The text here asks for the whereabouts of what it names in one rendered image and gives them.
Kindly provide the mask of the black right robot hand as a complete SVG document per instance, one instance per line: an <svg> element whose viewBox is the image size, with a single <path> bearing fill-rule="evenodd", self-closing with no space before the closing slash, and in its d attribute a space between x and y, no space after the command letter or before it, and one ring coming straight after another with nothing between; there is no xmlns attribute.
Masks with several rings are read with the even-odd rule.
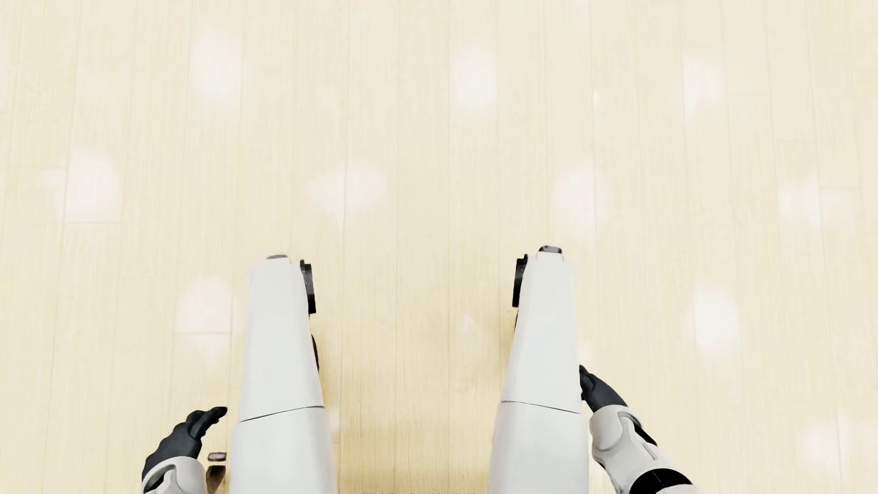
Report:
<svg viewBox="0 0 878 494"><path fill-rule="evenodd" d="M581 399L592 412L597 412L607 406L626 407L628 405L609 384L590 373L581 364L578 366L578 380L581 388Z"/></svg>

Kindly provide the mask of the white robot leg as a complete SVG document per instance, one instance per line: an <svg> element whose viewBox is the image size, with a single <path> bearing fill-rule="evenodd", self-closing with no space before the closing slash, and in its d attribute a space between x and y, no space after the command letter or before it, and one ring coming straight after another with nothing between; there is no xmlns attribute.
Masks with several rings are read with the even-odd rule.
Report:
<svg viewBox="0 0 878 494"><path fill-rule="evenodd" d="M518 309L497 409L488 494L587 494L573 268L544 245L516 262Z"/></svg>
<svg viewBox="0 0 878 494"><path fill-rule="evenodd" d="M319 356L311 264L285 254L255 264L230 494L337 494Z"/></svg>

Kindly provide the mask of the white left robot leg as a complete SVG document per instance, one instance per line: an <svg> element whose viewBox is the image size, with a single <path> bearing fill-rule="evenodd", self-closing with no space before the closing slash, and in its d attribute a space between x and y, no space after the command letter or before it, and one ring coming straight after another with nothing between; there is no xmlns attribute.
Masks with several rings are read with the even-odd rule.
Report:
<svg viewBox="0 0 878 494"><path fill-rule="evenodd" d="M319 356L311 264L285 254L255 264L230 494L337 494Z"/></svg>

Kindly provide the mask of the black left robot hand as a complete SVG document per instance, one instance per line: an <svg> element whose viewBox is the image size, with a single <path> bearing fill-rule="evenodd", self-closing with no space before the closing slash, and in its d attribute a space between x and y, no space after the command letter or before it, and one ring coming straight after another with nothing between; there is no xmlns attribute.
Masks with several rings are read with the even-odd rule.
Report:
<svg viewBox="0 0 878 494"><path fill-rule="evenodd" d="M207 430L222 419L227 408L217 406L210 410L193 410L184 421L176 424L170 434L162 439L156 451L146 458L141 479L146 479L150 470L159 463L176 457L197 459L202 438Z"/></svg>

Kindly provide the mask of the white right robot leg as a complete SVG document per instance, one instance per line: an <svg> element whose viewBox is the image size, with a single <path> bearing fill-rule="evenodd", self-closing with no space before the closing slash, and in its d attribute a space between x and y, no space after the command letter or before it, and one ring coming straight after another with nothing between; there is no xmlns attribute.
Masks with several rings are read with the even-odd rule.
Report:
<svg viewBox="0 0 878 494"><path fill-rule="evenodd" d="M488 494L587 494L573 268L544 245L516 262L518 309L497 409Z"/></svg>

